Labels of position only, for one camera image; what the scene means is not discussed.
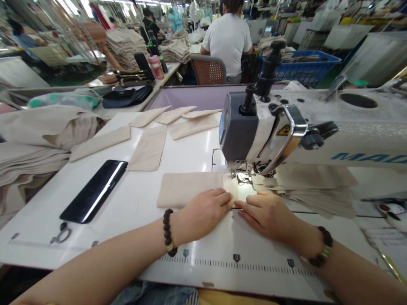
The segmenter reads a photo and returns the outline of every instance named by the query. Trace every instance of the black phone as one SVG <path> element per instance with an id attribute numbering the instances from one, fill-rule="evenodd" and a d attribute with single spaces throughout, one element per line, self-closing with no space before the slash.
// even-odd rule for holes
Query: black phone
<path id="1" fill-rule="evenodd" d="M 106 161 L 59 218 L 80 224 L 90 222 L 123 176 L 127 164 L 124 161 Z"/>

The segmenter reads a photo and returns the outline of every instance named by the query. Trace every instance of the knob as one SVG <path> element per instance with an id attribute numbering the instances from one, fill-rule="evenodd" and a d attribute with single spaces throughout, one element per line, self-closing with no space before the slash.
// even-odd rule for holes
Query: knob
<path id="1" fill-rule="evenodd" d="M 318 133 L 305 135 L 300 141 L 300 145 L 306 150 L 316 150 L 323 145 L 323 138 Z"/>

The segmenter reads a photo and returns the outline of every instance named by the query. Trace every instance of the woman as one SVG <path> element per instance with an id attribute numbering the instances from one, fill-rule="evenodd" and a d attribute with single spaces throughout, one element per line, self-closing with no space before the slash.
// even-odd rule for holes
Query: woman
<path id="1" fill-rule="evenodd" d="M 33 52 L 31 52 L 30 49 L 46 46 L 47 43 L 32 39 L 30 36 L 28 36 L 26 33 L 24 33 L 23 26 L 15 20 L 9 19 L 8 24 L 13 29 L 13 39 L 17 43 L 17 45 L 20 48 L 22 48 L 25 52 L 27 52 L 27 54 L 32 59 L 34 59 L 35 61 L 42 62 L 42 60 L 37 55 L 35 55 Z"/>
<path id="2" fill-rule="evenodd" d="M 144 27 L 146 29 L 146 31 L 153 31 L 154 32 L 154 36 L 157 38 L 158 40 L 158 34 L 160 34 L 162 37 L 165 37 L 165 32 L 160 29 L 158 27 L 158 25 L 154 22 L 154 14 L 152 11 L 150 11 L 150 9 L 145 8 L 143 9 L 143 15 L 144 15 L 144 19 L 143 19 L 143 23 L 144 23 Z M 148 35 L 142 30 L 141 31 L 141 35 L 144 38 L 145 43 L 147 44 L 150 40 L 148 39 Z"/>
<path id="3" fill-rule="evenodd" d="M 253 51 L 249 26 L 240 18 L 243 4 L 244 0 L 225 0 L 223 16 L 212 22 L 201 45 L 202 55 L 224 62 L 228 83 L 240 83 L 242 55 Z"/>
<path id="4" fill-rule="evenodd" d="M 170 214 L 174 247 L 212 232 L 231 210 L 231 199 L 232 195 L 224 189 L 208 190 L 185 208 Z M 297 218 L 278 196 L 257 192 L 247 196 L 246 202 L 234 203 L 241 208 L 239 215 L 267 238 L 291 247 L 306 258 L 322 253 L 322 232 Z M 12 305 L 109 304 L 167 250 L 161 218 L 79 255 L 39 281 Z M 406 304 L 406 286 L 337 241 L 333 241 L 325 265 L 317 270 L 343 304 Z"/>

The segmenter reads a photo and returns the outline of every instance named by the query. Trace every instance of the chair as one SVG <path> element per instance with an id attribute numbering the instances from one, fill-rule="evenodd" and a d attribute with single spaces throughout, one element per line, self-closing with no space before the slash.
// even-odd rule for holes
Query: chair
<path id="1" fill-rule="evenodd" d="M 191 62 L 198 85 L 226 83 L 226 66 L 220 58 L 191 54 Z"/>

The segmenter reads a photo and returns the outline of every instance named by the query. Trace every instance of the plastic bin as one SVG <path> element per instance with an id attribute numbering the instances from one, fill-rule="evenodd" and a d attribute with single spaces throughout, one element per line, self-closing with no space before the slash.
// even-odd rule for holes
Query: plastic bin
<path id="1" fill-rule="evenodd" d="M 276 81 L 298 80 L 303 85 L 315 87 L 330 69 L 341 61 L 338 57 L 315 50 L 293 51 L 290 53 L 294 53 L 293 58 L 297 56 L 319 55 L 319 60 L 313 62 L 281 64 L 276 70 Z M 263 70 L 264 61 L 263 56 L 260 58 L 262 62 L 259 73 Z"/>

